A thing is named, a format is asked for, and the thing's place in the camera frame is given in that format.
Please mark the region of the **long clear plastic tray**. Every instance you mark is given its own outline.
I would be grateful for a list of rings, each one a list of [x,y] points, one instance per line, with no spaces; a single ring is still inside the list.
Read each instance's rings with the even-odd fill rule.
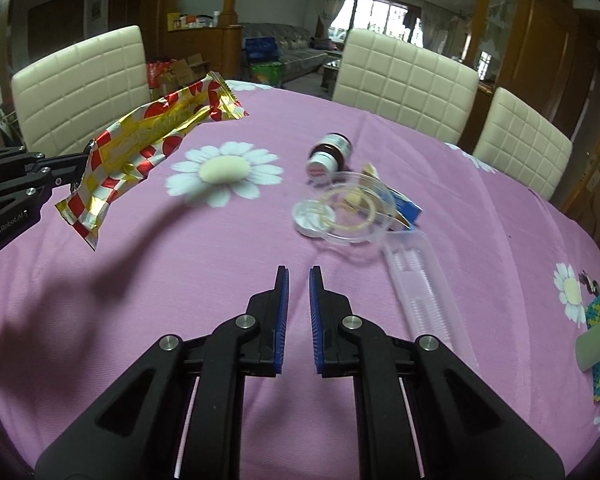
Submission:
[[[463,315],[426,235],[390,232],[382,242],[390,280],[402,307],[407,333],[440,339],[475,373],[478,360]]]

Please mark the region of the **red yellow snack wrapper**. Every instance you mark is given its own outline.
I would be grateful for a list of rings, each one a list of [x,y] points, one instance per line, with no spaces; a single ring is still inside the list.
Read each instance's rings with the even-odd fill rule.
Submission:
[[[245,114],[234,92],[215,72],[137,107],[94,139],[79,184],[56,209],[88,246],[96,248],[110,205],[146,180],[193,128]]]

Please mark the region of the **torn blue cardboard box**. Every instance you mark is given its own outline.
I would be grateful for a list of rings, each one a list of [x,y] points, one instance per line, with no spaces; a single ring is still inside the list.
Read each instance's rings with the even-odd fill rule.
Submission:
[[[390,188],[388,192],[393,199],[394,211],[393,220],[390,231],[414,231],[416,229],[416,220],[422,213],[422,208],[415,204],[410,198],[403,193]]]

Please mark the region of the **round clear plastic lid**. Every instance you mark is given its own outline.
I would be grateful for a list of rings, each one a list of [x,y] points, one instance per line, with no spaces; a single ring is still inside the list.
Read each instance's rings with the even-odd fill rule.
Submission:
[[[291,208],[291,220],[309,238],[338,245],[373,244],[389,231],[395,210],[388,188],[378,179],[343,171],[325,183],[310,183]]]

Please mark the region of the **dark brown medicine bottle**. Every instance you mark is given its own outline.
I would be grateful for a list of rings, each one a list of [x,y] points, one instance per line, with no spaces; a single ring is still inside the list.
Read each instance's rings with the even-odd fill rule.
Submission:
[[[330,132],[314,145],[306,161],[306,174],[317,184],[327,182],[333,174],[346,171],[352,144],[341,133]]]

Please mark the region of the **cream chair left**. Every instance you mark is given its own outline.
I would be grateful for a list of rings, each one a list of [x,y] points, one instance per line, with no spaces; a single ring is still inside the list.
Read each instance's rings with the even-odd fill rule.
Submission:
[[[87,142],[150,98],[142,33],[136,25],[88,38],[12,76],[23,143],[47,156]]]

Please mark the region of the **cream chair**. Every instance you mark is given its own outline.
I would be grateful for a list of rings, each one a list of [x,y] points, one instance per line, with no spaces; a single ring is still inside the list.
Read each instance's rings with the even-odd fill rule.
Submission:
[[[353,29],[332,99],[457,144],[478,83],[477,72],[452,58],[379,32]]]
[[[472,154],[549,200],[565,173],[572,143],[534,108],[497,88]]]
[[[12,76],[23,143],[47,156],[87,142],[150,98],[142,33],[136,25],[88,38]]]

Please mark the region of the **red gift bag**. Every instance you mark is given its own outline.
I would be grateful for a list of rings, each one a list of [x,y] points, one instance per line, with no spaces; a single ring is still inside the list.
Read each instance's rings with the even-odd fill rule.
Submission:
[[[170,80],[174,78],[174,73],[172,70],[172,65],[174,63],[174,58],[148,62],[146,64],[146,74],[149,88],[158,88],[162,85],[163,80]]]

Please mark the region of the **purple floral tablecloth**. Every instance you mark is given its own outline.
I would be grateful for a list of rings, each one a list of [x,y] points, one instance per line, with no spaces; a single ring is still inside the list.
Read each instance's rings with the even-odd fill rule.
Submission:
[[[0,421],[38,456],[160,336],[195,338],[290,273],[282,374],[246,383],[245,479],[354,479],[349,379],[317,375],[309,272],[388,334],[407,322],[377,246],[311,240],[291,211],[313,145],[340,132],[422,211],[417,226],[448,280],[487,382],[562,458],[600,437],[600,404],[576,363],[600,251],[576,222],[457,148],[377,115],[285,90],[238,93],[247,116],[196,127],[116,200],[96,248],[46,204],[0,252]]]

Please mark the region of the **grey green flat case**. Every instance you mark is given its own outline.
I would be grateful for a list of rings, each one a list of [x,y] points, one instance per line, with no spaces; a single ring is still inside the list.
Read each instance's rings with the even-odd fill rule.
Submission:
[[[600,362],[600,322],[576,339],[576,361],[581,372]]]

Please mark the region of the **brown cardboard box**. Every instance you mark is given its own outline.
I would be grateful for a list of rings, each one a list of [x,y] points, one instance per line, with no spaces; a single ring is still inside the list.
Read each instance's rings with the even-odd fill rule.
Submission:
[[[210,62],[206,61],[200,53],[196,53],[187,58],[167,62],[158,76],[158,81],[159,84],[188,86],[204,78],[209,70]]]

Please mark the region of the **small black hair clip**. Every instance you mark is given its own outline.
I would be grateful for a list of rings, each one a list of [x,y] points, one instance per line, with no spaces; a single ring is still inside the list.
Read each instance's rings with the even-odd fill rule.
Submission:
[[[582,271],[579,274],[579,281],[585,286],[590,295],[597,297],[600,294],[600,284],[598,284],[598,281],[594,280],[594,278],[591,278],[586,272]]]

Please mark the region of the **wooden cabinet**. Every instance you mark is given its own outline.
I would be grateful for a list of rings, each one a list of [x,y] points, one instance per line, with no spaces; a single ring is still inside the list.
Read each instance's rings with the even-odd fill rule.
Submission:
[[[225,79],[237,79],[242,62],[242,26],[238,24],[236,0],[222,0],[218,26],[168,31],[169,13],[178,0],[157,0],[158,58],[186,58],[200,53],[210,68]]]

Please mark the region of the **green printed box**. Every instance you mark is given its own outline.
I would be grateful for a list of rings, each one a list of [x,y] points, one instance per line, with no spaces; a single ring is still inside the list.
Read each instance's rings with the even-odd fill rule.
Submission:
[[[253,63],[249,65],[249,73],[253,82],[279,88],[282,84],[284,64],[277,61]]]

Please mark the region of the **cream chair right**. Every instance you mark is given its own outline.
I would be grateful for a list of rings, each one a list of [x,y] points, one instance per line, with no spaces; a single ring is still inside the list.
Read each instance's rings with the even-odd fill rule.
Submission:
[[[549,200],[565,173],[572,143],[534,108],[497,88],[472,154]]]

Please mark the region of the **grey sofa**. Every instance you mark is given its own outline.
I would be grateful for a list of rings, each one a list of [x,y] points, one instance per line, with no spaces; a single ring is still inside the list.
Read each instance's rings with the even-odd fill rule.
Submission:
[[[273,38],[282,64],[280,81],[287,82],[315,72],[325,63],[341,58],[329,40],[317,40],[301,26],[276,23],[242,23],[242,46],[248,40]]]

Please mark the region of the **cream chair middle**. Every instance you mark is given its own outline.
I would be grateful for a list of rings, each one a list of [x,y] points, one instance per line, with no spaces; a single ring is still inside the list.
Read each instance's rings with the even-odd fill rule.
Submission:
[[[477,72],[452,58],[379,32],[353,29],[332,99],[457,144],[478,83]]]

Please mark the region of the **wooden door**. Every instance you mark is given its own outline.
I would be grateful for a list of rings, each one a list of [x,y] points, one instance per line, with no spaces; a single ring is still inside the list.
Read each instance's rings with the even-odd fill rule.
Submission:
[[[565,0],[517,0],[496,84],[573,136],[594,72],[595,42]]]

